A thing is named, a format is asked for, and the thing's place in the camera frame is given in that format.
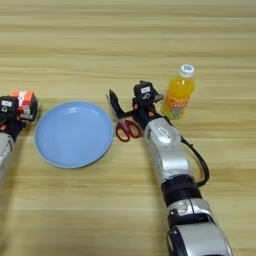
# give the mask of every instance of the red scissor handle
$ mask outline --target red scissor handle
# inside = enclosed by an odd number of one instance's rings
[[[126,127],[121,122],[118,122],[116,125],[116,136],[122,142],[128,142],[130,140],[128,127],[126,129]]]
[[[140,137],[140,134],[141,133],[139,126],[130,120],[120,121],[116,126],[116,136],[122,142],[128,142],[130,140],[130,137],[137,139]]]
[[[130,120],[125,120],[125,124],[128,127],[131,137],[134,139],[138,139],[140,137],[140,127]]]

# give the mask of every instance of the cable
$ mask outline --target cable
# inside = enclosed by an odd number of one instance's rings
[[[166,121],[173,127],[175,127],[171,121],[166,117],[166,116],[162,116],[159,113],[157,113],[155,111],[155,109],[153,108],[149,108],[150,111],[152,111],[155,115],[159,116],[159,117],[163,117],[166,119]],[[202,187],[204,186],[207,181],[210,179],[210,171],[208,168],[208,165],[206,164],[206,162],[204,161],[203,157],[199,154],[199,152],[194,148],[193,144],[190,144],[183,136],[181,136],[181,142],[183,144],[185,144],[188,148],[190,148],[192,150],[192,152],[195,154],[195,156],[197,157],[200,165],[202,166],[203,172],[204,172],[204,179],[202,181],[197,182],[197,186],[198,187]]]
[[[199,154],[199,152],[194,148],[193,144],[190,144],[183,136],[181,136],[181,142],[183,144],[185,144],[187,147],[189,147],[192,152],[195,154],[195,156],[197,157],[200,165],[203,168],[204,171],[204,179],[202,181],[197,182],[197,186],[198,187],[202,187],[204,186],[207,181],[210,179],[210,171],[209,168],[206,164],[206,162],[204,161],[203,157]]]

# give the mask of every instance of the wood grain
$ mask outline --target wood grain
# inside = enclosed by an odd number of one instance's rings
[[[196,91],[175,125],[209,164],[202,193],[234,255],[253,256],[255,31],[254,0],[1,0],[1,94],[33,89],[42,113],[76,99],[111,113],[109,88],[128,110],[140,79],[165,92],[181,64],[195,65]],[[97,163],[61,170],[36,152],[34,127],[19,137],[2,185],[1,255],[167,255],[143,139],[115,138]]]

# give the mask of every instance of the bottle label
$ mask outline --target bottle label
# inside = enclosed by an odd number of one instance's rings
[[[172,118],[181,117],[187,104],[188,104],[188,98],[178,100],[173,97],[168,97],[168,99],[165,102],[168,112],[170,113]]]

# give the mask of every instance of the plastic bottle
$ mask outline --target plastic bottle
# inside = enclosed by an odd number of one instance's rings
[[[162,114],[169,119],[179,119],[184,114],[190,95],[195,89],[194,72],[192,65],[185,64],[181,66],[179,75],[171,79],[161,109]]]

